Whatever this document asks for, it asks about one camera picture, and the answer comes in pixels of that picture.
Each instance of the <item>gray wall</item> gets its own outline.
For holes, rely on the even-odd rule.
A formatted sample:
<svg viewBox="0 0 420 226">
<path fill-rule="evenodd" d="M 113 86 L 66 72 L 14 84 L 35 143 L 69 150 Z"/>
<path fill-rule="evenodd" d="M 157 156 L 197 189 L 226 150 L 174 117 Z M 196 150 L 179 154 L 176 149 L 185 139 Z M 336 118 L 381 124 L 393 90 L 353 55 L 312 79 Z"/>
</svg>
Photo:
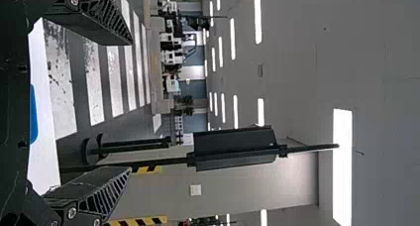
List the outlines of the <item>gray wall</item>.
<svg viewBox="0 0 420 226">
<path fill-rule="evenodd" d="M 183 96 L 191 95 L 193 99 L 207 98 L 206 80 L 191 80 L 189 84 L 184 80 L 180 80 L 179 88 Z"/>
<path fill-rule="evenodd" d="M 289 140 L 279 142 L 295 145 Z M 176 151 L 182 156 L 190 149 L 175 147 L 168 153 L 171 158 L 176 157 Z M 112 218 L 163 214 L 177 220 L 314 204 L 316 178 L 316 154 L 277 159 L 270 165 L 205 172 L 186 166 L 164 167 L 160 174 L 131 177 Z M 201 184 L 202 196 L 189 196 L 190 184 Z"/>
<path fill-rule="evenodd" d="M 191 50 L 193 47 L 187 46 L 184 47 L 185 51 Z M 185 66 L 188 65 L 204 65 L 204 47 L 203 46 L 197 46 L 195 53 L 191 55 L 189 58 L 185 60 L 185 63 L 183 64 Z"/>
<path fill-rule="evenodd" d="M 177 2 L 179 11 L 183 14 L 184 12 L 201 12 L 201 2 Z"/>
<path fill-rule="evenodd" d="M 229 100 L 225 126 L 233 124 L 233 94 L 239 95 L 241 126 L 257 121 L 257 98 L 264 97 L 266 121 L 279 135 L 306 144 L 332 142 L 333 109 L 354 110 L 354 148 L 362 154 L 353 155 L 353 225 L 418 225 L 418 0 L 262 0 L 259 46 L 253 0 L 232 1 L 222 0 L 222 14 L 235 16 L 240 27 L 237 59 L 208 79 L 209 91 L 225 92 Z M 208 14 L 208 3 L 203 7 Z M 224 36 L 226 47 L 228 27 L 219 21 L 211 31 Z M 210 40 L 207 54 L 217 47 Z M 220 118 L 211 122 L 223 126 Z M 320 208 L 329 226 L 331 154 L 319 160 Z"/>
<path fill-rule="evenodd" d="M 183 117 L 184 134 L 207 131 L 207 114 L 194 114 Z"/>
</svg>

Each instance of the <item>screw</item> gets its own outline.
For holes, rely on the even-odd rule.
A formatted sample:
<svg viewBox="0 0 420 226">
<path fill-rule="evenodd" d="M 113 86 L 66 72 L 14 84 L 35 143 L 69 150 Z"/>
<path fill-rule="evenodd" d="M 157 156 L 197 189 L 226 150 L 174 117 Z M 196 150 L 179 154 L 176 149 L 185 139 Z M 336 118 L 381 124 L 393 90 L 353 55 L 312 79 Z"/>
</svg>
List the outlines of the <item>screw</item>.
<svg viewBox="0 0 420 226">
<path fill-rule="evenodd" d="M 70 208 L 70 210 L 68 210 L 68 214 L 67 217 L 68 219 L 73 219 L 77 214 L 76 208 Z"/>
<path fill-rule="evenodd" d="M 93 221 L 93 226 L 99 226 L 99 225 L 101 225 L 101 220 L 95 219 L 95 221 Z"/>
<path fill-rule="evenodd" d="M 71 5 L 76 6 L 78 5 L 78 0 L 70 0 Z"/>
</svg>

